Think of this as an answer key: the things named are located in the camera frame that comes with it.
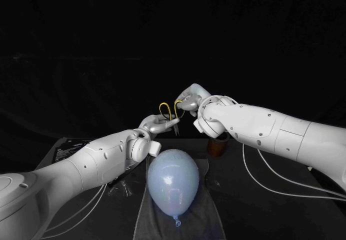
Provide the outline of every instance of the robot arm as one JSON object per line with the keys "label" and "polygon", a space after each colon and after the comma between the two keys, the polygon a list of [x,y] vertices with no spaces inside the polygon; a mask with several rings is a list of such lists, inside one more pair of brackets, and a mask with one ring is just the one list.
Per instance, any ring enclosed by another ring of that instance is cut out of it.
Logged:
{"label": "robot arm", "polygon": [[193,125],[200,133],[216,138],[227,131],[239,143],[317,169],[346,190],[344,128],[305,121],[263,107],[237,104],[227,96],[200,96],[196,89],[203,92],[197,84],[184,90],[177,107],[188,110],[191,103],[197,104]]}
{"label": "robot arm", "polygon": [[67,159],[0,175],[0,240],[38,240],[63,204],[109,183],[147,154],[158,155],[161,144],[151,139],[178,121],[149,115],[136,129],[93,140]]}

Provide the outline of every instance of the brown cup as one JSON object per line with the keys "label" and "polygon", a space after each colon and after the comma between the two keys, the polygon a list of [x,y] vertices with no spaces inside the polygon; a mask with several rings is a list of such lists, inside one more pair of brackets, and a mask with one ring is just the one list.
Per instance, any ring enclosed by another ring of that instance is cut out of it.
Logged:
{"label": "brown cup", "polygon": [[207,153],[211,157],[220,157],[223,152],[226,151],[227,141],[229,141],[229,133],[223,132],[217,138],[209,137],[207,142]]}

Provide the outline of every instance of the table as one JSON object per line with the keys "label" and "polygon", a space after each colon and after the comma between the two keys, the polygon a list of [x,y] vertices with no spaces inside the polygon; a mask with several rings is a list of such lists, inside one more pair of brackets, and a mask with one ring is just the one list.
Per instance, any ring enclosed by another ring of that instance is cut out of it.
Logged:
{"label": "table", "polygon": [[[346,236],[346,217],[330,199],[302,198],[279,195],[265,190],[250,178],[242,158],[242,144],[227,141],[226,152],[220,157],[210,157],[206,152],[207,139],[162,139],[161,151],[180,149],[193,158],[207,158],[209,171],[204,177],[207,187],[227,239],[314,239],[338,240]],[[243,147],[245,160],[252,176],[269,189],[298,195],[327,196],[327,193],[284,181],[268,169],[256,149]],[[320,187],[307,167],[295,161],[260,152],[262,156],[285,178]],[[37,168],[51,163],[51,151]],[[123,178],[132,195],[111,195],[109,188],[80,224],[53,240],[131,240],[136,215],[145,187],[145,163],[138,164]],[[89,202],[98,188],[79,194],[57,211],[50,226],[61,222]],[[86,215],[92,204],[74,219],[53,229],[47,235],[66,230]]]}

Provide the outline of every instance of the balloon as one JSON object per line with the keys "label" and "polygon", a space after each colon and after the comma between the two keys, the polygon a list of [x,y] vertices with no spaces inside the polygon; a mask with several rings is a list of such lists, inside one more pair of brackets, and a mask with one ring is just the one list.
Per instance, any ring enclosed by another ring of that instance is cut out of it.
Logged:
{"label": "balloon", "polygon": [[198,189],[198,168],[184,151],[168,149],[154,158],[147,171],[147,189],[155,205],[178,227],[178,215],[185,212]]}

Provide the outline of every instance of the black curtain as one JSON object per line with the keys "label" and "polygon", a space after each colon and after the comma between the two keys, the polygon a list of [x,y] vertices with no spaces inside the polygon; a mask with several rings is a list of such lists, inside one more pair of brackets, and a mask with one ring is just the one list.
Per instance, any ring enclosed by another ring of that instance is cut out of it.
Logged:
{"label": "black curtain", "polygon": [[[61,137],[136,128],[191,83],[239,103],[346,127],[343,1],[1,5],[2,170],[34,169]],[[206,138],[193,120],[185,114],[180,137]]]}

